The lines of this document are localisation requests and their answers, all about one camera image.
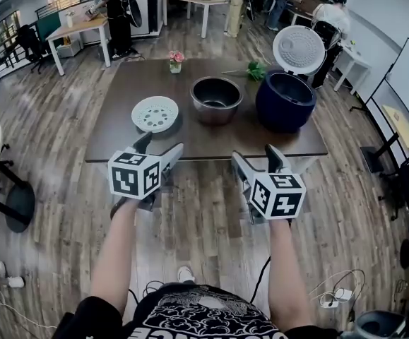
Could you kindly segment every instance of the round table base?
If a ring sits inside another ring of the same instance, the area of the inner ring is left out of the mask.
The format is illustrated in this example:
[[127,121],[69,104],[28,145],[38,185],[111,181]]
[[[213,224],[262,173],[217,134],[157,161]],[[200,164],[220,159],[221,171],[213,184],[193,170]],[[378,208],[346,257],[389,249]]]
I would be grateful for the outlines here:
[[14,185],[6,197],[6,205],[27,217],[26,222],[21,222],[6,216],[9,229],[17,233],[25,231],[35,214],[35,192],[31,184],[25,182],[24,187]]

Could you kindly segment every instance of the white sneaker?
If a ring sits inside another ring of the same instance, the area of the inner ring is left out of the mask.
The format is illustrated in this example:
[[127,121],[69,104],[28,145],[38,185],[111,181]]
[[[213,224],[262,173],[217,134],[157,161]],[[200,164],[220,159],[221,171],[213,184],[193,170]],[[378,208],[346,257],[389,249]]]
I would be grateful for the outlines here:
[[16,278],[8,278],[8,286],[16,289],[24,287],[25,283],[20,276],[17,276]]
[[0,277],[2,279],[6,278],[6,267],[3,261],[0,261]]
[[195,277],[188,266],[181,266],[177,271],[177,281],[183,283],[188,280],[195,282]]

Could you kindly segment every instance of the laminate flooring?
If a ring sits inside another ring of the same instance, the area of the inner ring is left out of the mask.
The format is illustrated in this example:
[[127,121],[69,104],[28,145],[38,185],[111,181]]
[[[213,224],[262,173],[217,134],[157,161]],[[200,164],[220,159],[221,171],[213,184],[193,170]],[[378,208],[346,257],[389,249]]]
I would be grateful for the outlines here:
[[[170,13],[158,39],[137,40],[135,47],[146,59],[164,59],[178,49],[186,57],[274,60],[272,32],[261,22],[245,21],[237,39],[226,37],[224,12],[211,9],[204,40],[199,36],[202,9],[191,20],[184,11],[175,17]],[[0,213],[0,260],[10,275],[22,275],[26,281],[22,290],[1,289],[0,302],[44,326],[56,326],[64,312],[74,311],[89,293],[90,273],[110,224],[114,198],[102,167],[83,158],[119,63],[105,69],[96,55],[97,48],[89,47],[63,61],[64,77],[52,62],[42,75],[24,68],[0,82],[0,124],[4,142],[11,145],[2,159],[15,161],[13,170],[33,185],[37,199],[35,218],[22,234],[12,233]],[[334,273],[360,268],[366,285],[355,306],[357,314],[397,311],[400,304],[393,293],[397,279],[405,275],[398,251],[409,238],[409,217],[403,210],[391,222],[392,207],[377,201],[381,182],[369,173],[359,146],[380,146],[381,138],[365,113],[349,113],[352,105],[357,100],[347,88],[335,93],[331,80],[317,92],[312,119],[329,154],[303,174],[308,191],[292,224],[295,247],[310,292]],[[391,165],[387,157],[385,164]],[[11,183],[5,177],[0,180],[5,194]],[[268,225],[249,223],[229,161],[181,162],[158,207],[138,213],[131,288],[141,298],[149,281],[175,281],[178,267],[187,264],[199,283],[249,299],[269,255],[268,239]],[[254,301],[266,314],[267,277],[268,270]],[[310,299],[331,290],[339,277],[312,292]],[[355,281],[349,277],[342,285],[353,290]],[[318,299],[312,300],[315,323],[323,327],[349,328],[349,308],[342,304],[320,309]],[[134,309],[129,297],[125,321]],[[53,332],[0,305],[1,339],[44,339]]]

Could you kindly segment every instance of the wooden table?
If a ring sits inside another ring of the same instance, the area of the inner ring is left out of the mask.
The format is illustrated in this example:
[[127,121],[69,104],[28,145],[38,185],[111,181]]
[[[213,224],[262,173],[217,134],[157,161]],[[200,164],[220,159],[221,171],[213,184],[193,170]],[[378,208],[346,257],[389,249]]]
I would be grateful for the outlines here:
[[[230,159],[233,150],[247,158],[265,157],[267,143],[286,156],[310,157],[308,165],[315,157],[326,155],[328,151],[312,119],[295,134],[273,133],[259,123],[254,105],[259,83],[249,80],[246,74],[221,74],[245,70],[247,65],[226,59],[187,59],[180,74],[171,74],[168,60],[121,63],[91,133],[85,161],[107,162],[116,150],[133,145],[144,133],[132,122],[132,109],[154,95],[173,99],[179,106],[179,117],[170,129],[154,134],[148,146],[151,154],[161,154],[183,142],[183,160]],[[244,99],[225,126],[205,126],[196,119],[190,88],[204,76],[229,78],[242,91]]]
[[[210,5],[228,4],[231,0],[180,0],[187,2],[187,19],[190,19],[191,3],[201,4],[204,6],[203,27],[201,28],[201,37],[204,39],[207,33],[207,20],[209,16]],[[226,15],[225,30],[229,21],[229,12]],[[163,24],[167,25],[167,0],[163,0]]]
[[68,35],[83,32],[87,30],[94,30],[98,29],[100,34],[100,42],[102,43],[102,50],[104,51],[104,58],[105,58],[105,66],[108,68],[111,65],[110,62],[110,55],[108,54],[107,43],[105,39],[105,31],[104,27],[108,23],[108,19],[106,17],[99,17],[91,21],[83,21],[81,23],[74,24],[72,28],[67,25],[62,25],[58,29],[56,29],[48,38],[47,41],[49,42],[50,50],[52,51],[52,55],[54,56],[55,64],[57,65],[58,72],[60,76],[64,75],[63,67],[61,66],[60,58],[58,57],[57,50],[54,46],[54,40],[60,39],[62,37],[66,37]]
[[382,105],[381,107],[385,111],[389,121],[396,128],[397,133],[402,138],[405,146],[409,149],[409,121],[400,110],[389,107],[388,105]]
[[[2,135],[0,127],[0,152]],[[0,172],[14,182],[6,197],[6,204],[0,202],[0,212],[6,215],[6,224],[14,232],[24,231],[35,212],[35,193],[28,182],[22,181],[0,162]]]

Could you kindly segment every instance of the jeans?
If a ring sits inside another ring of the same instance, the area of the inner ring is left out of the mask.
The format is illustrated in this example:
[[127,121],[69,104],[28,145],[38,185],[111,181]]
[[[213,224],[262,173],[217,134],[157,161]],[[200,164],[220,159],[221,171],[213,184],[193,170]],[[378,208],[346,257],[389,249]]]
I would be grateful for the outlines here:
[[267,26],[270,29],[276,28],[281,14],[283,14],[283,11],[287,4],[288,2],[286,0],[275,0],[275,6],[273,7],[273,10],[270,12],[270,15],[267,19]]

